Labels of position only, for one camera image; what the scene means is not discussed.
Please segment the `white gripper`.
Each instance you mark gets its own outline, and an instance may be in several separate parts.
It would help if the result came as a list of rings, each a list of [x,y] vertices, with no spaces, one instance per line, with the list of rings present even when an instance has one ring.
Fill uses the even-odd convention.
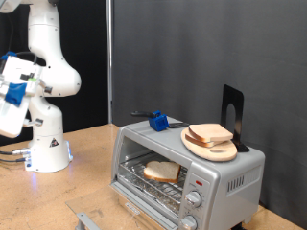
[[[0,74],[0,134],[17,137],[22,127],[41,127],[43,121],[26,118],[31,99],[52,94],[53,87],[42,84],[42,68],[31,61],[8,56]]]

